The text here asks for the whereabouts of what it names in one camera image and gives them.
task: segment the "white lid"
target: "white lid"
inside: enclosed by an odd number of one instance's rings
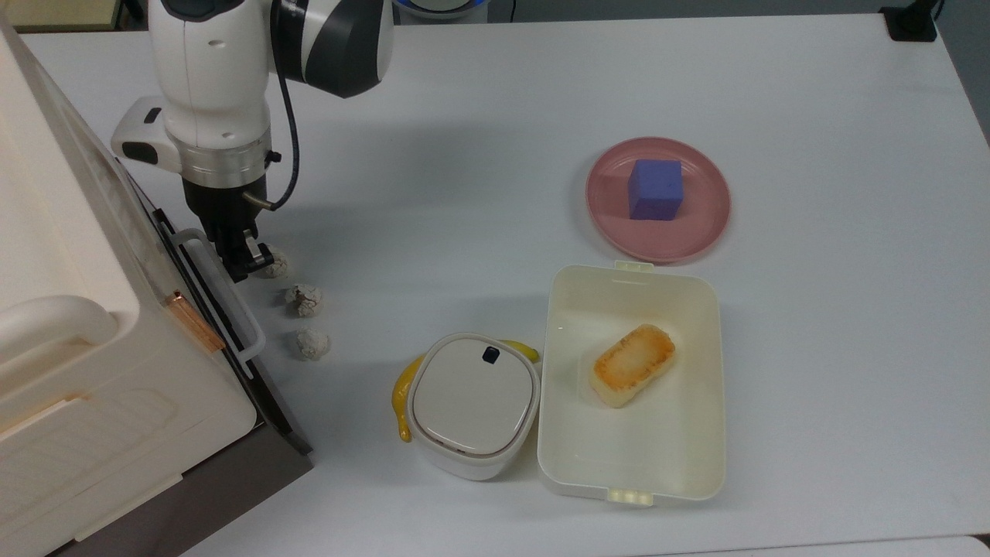
[[[410,395],[412,419],[434,442],[476,456],[512,444],[536,403],[530,366],[486,340],[465,334],[438,343]]]

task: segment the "banana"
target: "banana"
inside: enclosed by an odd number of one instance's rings
[[[504,342],[505,344],[508,344],[509,346],[515,348],[516,350],[519,351],[520,354],[522,354],[523,356],[526,356],[526,358],[530,362],[533,362],[534,364],[540,360],[540,353],[537,352],[536,349],[531,348],[531,347],[529,347],[529,346],[527,346],[527,345],[525,345],[525,344],[523,344],[523,343],[521,343],[519,341],[515,341],[515,340],[503,340],[503,341],[499,341],[499,342]]]
[[[519,341],[503,340],[499,342],[511,346],[534,364],[540,360],[539,352]],[[395,411],[395,419],[399,422],[399,438],[406,443],[413,440],[413,434],[409,431],[409,423],[406,421],[406,399],[409,397],[409,387],[412,386],[413,378],[419,371],[420,365],[423,364],[425,356],[426,354],[420,354],[416,360],[413,360],[412,364],[406,366],[392,389],[392,410]]]
[[[395,419],[399,420],[399,437],[406,443],[413,440],[413,434],[409,432],[409,424],[406,423],[406,398],[409,397],[409,387],[413,384],[413,378],[419,371],[424,356],[426,354],[420,354],[412,364],[406,366],[392,390],[392,409],[395,410]]]

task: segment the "purple foam block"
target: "purple foam block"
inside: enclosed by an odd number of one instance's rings
[[[629,176],[629,217],[673,220],[684,200],[680,161],[636,161]]]

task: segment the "toasted bread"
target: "toasted bread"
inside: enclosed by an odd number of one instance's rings
[[[595,362],[591,387],[613,408],[620,408],[669,369],[674,343],[660,328],[640,325]]]

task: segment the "white table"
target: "white table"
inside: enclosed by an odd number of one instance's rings
[[[28,37],[109,140],[155,94],[143,34]],[[262,239],[330,306],[249,280],[316,469],[195,556],[655,554],[990,531],[990,150],[941,40],[872,15],[401,28],[382,85],[291,87],[296,197]],[[275,89],[274,141],[288,149]],[[611,145],[665,136],[733,192],[716,249],[662,269],[722,304],[728,475],[710,501],[552,495],[535,435],[488,483],[401,443],[402,368],[448,333],[543,344],[553,274],[622,254],[584,211]],[[178,179],[129,165],[180,225]],[[269,174],[273,195],[287,165]],[[323,327],[334,352],[292,359]]]

